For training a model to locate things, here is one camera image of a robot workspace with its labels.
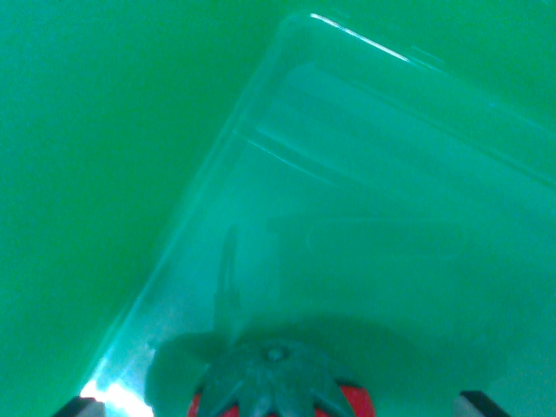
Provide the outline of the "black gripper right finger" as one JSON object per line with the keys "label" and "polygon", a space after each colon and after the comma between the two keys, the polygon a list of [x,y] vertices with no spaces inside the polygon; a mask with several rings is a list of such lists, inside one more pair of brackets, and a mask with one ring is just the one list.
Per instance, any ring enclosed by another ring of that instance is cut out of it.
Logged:
{"label": "black gripper right finger", "polygon": [[453,417],[509,417],[510,414],[480,390],[461,391],[453,400]]}

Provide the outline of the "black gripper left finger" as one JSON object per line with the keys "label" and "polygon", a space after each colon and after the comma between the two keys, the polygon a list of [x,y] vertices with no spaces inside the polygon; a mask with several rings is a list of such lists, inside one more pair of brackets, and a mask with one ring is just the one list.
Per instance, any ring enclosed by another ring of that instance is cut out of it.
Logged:
{"label": "black gripper left finger", "polygon": [[52,414],[52,417],[104,417],[105,404],[92,397],[76,396]]}

